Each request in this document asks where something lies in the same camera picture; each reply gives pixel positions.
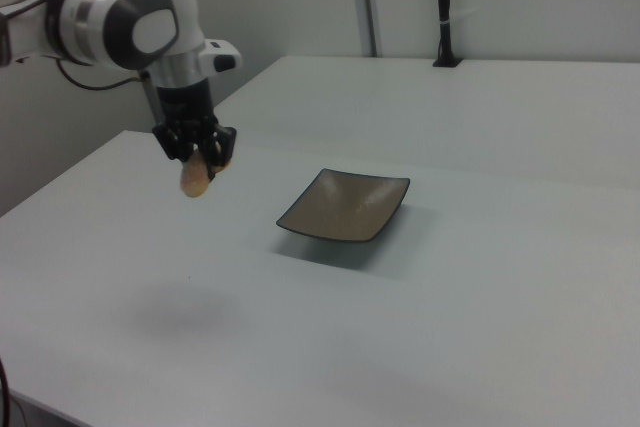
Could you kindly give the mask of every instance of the plate rim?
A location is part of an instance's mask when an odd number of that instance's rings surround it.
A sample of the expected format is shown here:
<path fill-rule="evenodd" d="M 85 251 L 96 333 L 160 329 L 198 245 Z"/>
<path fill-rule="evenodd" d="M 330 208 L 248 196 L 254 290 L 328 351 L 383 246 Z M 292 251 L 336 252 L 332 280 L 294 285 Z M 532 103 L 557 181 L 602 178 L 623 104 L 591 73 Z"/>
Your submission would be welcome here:
<path fill-rule="evenodd" d="M 283 225 L 281 223 L 282 219 L 284 217 L 287 216 L 287 214 L 289 212 L 291 212 L 291 210 L 293 210 L 295 208 L 295 206 L 298 204 L 298 202 L 300 202 L 300 200 L 305 196 L 305 194 L 307 193 L 307 191 L 309 189 L 311 189 L 311 187 L 313 187 L 313 184 L 316 183 L 316 181 L 318 180 L 318 178 L 320 178 L 320 176 L 324 173 L 324 172 L 335 172 L 337 174 L 342 174 L 342 175 L 347 175 L 347 176 L 351 176 L 351 177 L 367 177 L 370 179 L 388 179 L 388 180 L 402 180 L 402 181 L 406 181 L 406 185 L 404 187 L 404 191 L 402 192 L 402 196 L 400 197 L 400 201 L 397 203 L 396 207 L 393 209 L 393 212 L 391 212 L 391 214 L 389 215 L 389 217 L 387 218 L 387 220 L 385 220 L 385 222 L 380 226 L 380 228 L 369 238 L 366 239 L 353 239 L 353 240 L 347 240 L 347 239 L 337 239 L 334 237 L 323 237 L 320 235 L 313 235 L 310 234 L 308 232 L 302 232 L 299 230 L 294 230 L 291 229 L 285 225 Z M 284 229 L 288 232 L 292 232 L 294 234 L 298 234 L 298 235 L 303 235 L 305 237 L 309 237 L 312 239 L 318 239 L 318 240 L 328 240 L 331 242 L 341 242 L 344 244 L 362 244 L 365 242 L 371 242 L 372 240 L 374 240 L 378 235 L 380 235 L 380 233 L 385 229 L 385 227 L 387 226 L 387 224 L 391 221 L 391 219 L 396 215 L 396 212 L 398 211 L 398 209 L 400 209 L 400 206 L 402 205 L 402 202 L 404 201 L 404 198 L 407 196 L 407 192 L 409 191 L 409 187 L 411 185 L 411 179 L 408 177 L 385 177 L 382 175 L 370 175 L 370 174 L 357 174 L 355 172 L 343 172 L 341 170 L 334 170 L 334 169 L 328 169 L 328 168 L 323 168 L 322 170 L 320 170 L 320 172 L 318 172 L 318 174 L 314 177 L 314 179 L 309 183 L 309 185 L 307 186 L 306 189 L 304 189 L 304 191 L 298 196 L 298 198 L 293 202 L 293 204 L 291 204 L 291 206 L 286 210 L 286 212 L 284 214 L 282 214 L 280 216 L 280 218 L 278 220 L 276 220 L 276 225 L 278 227 L 280 227 L 281 229 Z"/>

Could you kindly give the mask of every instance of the white table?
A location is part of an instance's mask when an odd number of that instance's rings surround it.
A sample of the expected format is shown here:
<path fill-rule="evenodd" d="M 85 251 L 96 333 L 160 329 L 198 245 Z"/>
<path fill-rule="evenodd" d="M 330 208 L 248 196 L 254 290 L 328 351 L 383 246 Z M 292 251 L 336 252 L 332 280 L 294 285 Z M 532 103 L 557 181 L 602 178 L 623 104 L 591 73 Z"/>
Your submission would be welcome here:
<path fill-rule="evenodd" d="M 287 58 L 202 198 L 123 133 L 0 219 L 17 391 L 94 426 L 636 426 L 640 66 Z M 378 240 L 275 226 L 408 176 Z"/>

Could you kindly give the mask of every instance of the white wall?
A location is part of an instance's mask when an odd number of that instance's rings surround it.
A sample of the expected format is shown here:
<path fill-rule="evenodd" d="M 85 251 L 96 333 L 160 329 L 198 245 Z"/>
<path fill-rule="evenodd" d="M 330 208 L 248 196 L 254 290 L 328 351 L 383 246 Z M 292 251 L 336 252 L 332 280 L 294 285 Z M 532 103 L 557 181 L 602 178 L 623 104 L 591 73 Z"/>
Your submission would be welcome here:
<path fill-rule="evenodd" d="M 434 57 L 437 0 L 377 0 L 382 51 Z M 638 0 L 452 0 L 467 58 L 640 61 Z"/>
<path fill-rule="evenodd" d="M 97 67 L 73 72 L 94 85 L 123 76 Z M 102 93 L 82 91 L 47 59 L 1 69 L 0 215 L 122 130 L 149 130 L 152 125 L 138 85 Z"/>

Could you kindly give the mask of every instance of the black cable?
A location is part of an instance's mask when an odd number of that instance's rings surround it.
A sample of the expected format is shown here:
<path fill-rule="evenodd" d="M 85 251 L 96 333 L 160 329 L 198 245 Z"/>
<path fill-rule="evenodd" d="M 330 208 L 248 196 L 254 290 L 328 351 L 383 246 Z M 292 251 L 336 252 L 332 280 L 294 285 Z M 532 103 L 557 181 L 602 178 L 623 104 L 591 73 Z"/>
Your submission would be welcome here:
<path fill-rule="evenodd" d="M 76 79 L 71 77 L 71 75 L 69 75 L 69 73 L 62 66 L 62 61 L 60 59 L 56 59 L 56 65 L 58 66 L 58 70 L 62 73 L 62 75 L 64 75 L 64 78 L 67 79 L 69 82 L 71 82 L 73 85 L 75 85 L 76 87 L 80 87 L 81 89 L 91 90 L 93 92 L 115 89 L 116 87 L 120 87 L 122 85 L 128 84 L 129 82 L 142 82 L 142 80 L 140 79 L 137 79 L 135 77 L 130 77 L 128 79 L 121 80 L 120 82 L 116 82 L 115 84 L 94 87 L 92 85 L 81 84 Z"/>
<path fill-rule="evenodd" d="M 2 365 L 2 359 L 0 359 L 0 386 L 2 387 L 2 427 L 9 427 L 9 420 L 11 420 L 11 394 L 9 393 L 9 381 Z"/>
<path fill-rule="evenodd" d="M 31 4 L 27 4 L 18 10 L 14 10 L 13 12 L 9 12 L 8 14 L 5 14 L 5 17 L 7 18 L 7 20 L 13 19 L 14 17 L 17 17 L 20 14 L 24 14 L 25 12 L 31 9 L 34 9 L 39 5 L 44 4 L 46 1 L 47 0 L 36 0 L 35 2 L 32 2 Z"/>
<path fill-rule="evenodd" d="M 27 422 L 27 414 L 25 414 L 24 407 L 22 407 L 22 404 L 18 402 L 18 399 L 16 399 L 13 395 L 11 396 L 11 400 L 13 400 L 13 403 L 18 406 L 18 410 L 20 411 L 20 416 L 22 417 L 22 424 L 24 425 L 24 427 L 29 427 L 29 422 Z"/>

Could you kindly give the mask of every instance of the square plate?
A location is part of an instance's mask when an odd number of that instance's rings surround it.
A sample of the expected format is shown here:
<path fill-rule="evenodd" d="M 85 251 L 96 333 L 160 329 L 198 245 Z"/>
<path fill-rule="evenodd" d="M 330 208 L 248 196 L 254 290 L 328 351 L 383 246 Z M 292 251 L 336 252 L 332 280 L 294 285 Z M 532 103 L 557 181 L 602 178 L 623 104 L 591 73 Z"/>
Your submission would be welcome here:
<path fill-rule="evenodd" d="M 276 224 L 318 239 L 368 242 L 396 213 L 409 183 L 322 169 Z"/>

